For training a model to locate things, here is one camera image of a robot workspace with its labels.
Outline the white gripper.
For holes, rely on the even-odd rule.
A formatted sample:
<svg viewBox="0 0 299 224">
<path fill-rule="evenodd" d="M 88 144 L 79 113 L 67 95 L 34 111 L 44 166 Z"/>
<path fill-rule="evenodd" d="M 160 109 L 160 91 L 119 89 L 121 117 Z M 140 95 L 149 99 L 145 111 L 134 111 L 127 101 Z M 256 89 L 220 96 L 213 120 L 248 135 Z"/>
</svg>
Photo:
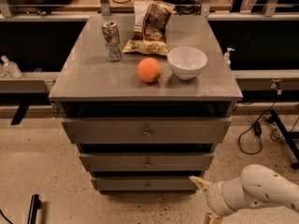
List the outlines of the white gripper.
<svg viewBox="0 0 299 224">
<path fill-rule="evenodd" d="M 234 188 L 233 180 L 211 184 L 209 181 L 194 175 L 191 175 L 189 179 L 199 190 L 206 192 L 207 205 L 216 214 L 205 213 L 203 224 L 222 224 L 223 217 L 235 213 L 230 205 Z"/>
</svg>

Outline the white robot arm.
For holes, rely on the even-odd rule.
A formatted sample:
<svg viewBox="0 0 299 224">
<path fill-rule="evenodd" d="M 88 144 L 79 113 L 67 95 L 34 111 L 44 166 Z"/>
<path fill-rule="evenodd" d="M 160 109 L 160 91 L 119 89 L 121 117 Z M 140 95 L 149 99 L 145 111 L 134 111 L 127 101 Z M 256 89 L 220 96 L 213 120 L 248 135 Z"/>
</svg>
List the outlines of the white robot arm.
<svg viewBox="0 0 299 224">
<path fill-rule="evenodd" d="M 299 186 L 260 164 L 251 164 L 240 175 L 227 181 L 211 183 L 191 175 L 189 179 L 206 194 L 211 213 L 205 224 L 221 224 L 224 217 L 242 209 L 285 206 L 299 213 Z"/>
</svg>

